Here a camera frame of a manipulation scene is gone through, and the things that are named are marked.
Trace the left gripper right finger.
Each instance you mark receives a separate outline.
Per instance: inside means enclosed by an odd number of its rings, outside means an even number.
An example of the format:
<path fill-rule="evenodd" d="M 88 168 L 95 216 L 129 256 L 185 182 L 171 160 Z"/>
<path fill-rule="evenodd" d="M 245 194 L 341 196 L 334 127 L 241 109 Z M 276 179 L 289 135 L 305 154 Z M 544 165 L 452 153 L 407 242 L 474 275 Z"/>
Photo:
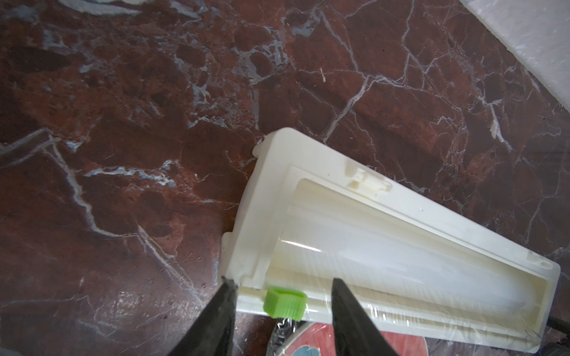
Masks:
<path fill-rule="evenodd" d="M 398 355 L 342 279 L 333 279 L 331 297 L 337 355 Z"/>

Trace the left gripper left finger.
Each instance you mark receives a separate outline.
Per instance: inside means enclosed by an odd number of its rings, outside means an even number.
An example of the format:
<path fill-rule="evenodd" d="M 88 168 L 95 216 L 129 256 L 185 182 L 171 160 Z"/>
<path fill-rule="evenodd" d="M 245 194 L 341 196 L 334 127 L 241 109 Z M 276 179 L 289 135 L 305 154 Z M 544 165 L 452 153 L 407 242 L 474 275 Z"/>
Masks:
<path fill-rule="evenodd" d="M 224 278 L 221 287 L 169 355 L 231 355 L 237 285 Z"/>

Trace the red plate with teal flower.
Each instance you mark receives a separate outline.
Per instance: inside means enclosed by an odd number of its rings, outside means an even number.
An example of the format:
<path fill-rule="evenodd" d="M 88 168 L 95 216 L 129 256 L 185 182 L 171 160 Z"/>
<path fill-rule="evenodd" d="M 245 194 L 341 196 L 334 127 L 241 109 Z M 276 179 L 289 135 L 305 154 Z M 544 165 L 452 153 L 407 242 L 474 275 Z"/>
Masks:
<path fill-rule="evenodd" d="M 425 338 L 381 332 L 398 355 L 427 356 Z M 332 325 L 280 320 L 273 329 L 266 355 L 336 355 Z"/>

